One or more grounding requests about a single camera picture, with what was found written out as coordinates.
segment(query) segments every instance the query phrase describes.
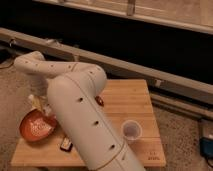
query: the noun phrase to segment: speckled floor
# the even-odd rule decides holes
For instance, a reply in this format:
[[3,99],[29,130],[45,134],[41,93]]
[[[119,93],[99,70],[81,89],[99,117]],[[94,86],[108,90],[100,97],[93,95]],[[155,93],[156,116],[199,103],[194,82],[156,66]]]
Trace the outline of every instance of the speckled floor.
[[[18,126],[29,110],[27,77],[14,67],[0,70],[0,171],[37,171],[36,168],[11,168],[19,137]],[[151,171],[210,171],[199,155],[198,123],[154,107],[165,150],[167,166]]]

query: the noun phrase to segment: dark object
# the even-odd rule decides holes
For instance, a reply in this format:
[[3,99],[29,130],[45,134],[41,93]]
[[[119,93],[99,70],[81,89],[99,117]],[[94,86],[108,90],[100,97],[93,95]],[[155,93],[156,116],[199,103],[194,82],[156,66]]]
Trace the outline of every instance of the dark object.
[[1,49],[0,50],[0,63],[4,62],[10,56],[11,56],[11,54],[6,49]]
[[200,154],[207,164],[213,168],[213,121],[202,119],[200,122]]
[[126,15],[132,16],[135,13],[135,0],[128,0]]
[[60,145],[62,151],[70,152],[72,150],[73,144],[68,137],[64,137]]
[[100,106],[104,107],[104,101],[100,96],[96,96],[95,100]]

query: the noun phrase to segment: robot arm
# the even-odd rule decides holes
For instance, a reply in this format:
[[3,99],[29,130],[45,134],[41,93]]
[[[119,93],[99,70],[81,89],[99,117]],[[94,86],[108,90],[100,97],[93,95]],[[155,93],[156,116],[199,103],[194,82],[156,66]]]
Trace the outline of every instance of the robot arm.
[[48,86],[48,102],[88,169],[144,171],[94,99],[106,84],[103,69],[92,64],[46,62],[43,59],[42,54],[33,52],[17,58],[15,66],[33,75],[32,79],[34,76],[57,76]]

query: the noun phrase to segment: small cup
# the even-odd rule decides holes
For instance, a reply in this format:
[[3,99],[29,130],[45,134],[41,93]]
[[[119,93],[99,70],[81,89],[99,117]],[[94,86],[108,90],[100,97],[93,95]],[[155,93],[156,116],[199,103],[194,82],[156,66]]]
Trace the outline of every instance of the small cup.
[[141,125],[134,120],[127,120],[121,125],[121,131],[128,144],[132,144],[142,136]]

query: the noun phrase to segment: screw hole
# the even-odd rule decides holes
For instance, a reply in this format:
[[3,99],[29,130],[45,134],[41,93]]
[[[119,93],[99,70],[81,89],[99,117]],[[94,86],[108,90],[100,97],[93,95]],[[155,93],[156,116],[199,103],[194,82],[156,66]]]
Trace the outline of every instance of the screw hole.
[[123,155],[122,160],[125,160],[125,158],[126,158],[126,154]]
[[110,146],[109,149],[110,149],[110,150],[113,150],[114,148],[115,148],[115,145],[113,144],[113,145]]
[[99,124],[99,121],[95,121],[93,125],[97,126]]
[[80,98],[78,99],[78,102],[82,102],[82,101],[83,101],[83,98],[80,97]]

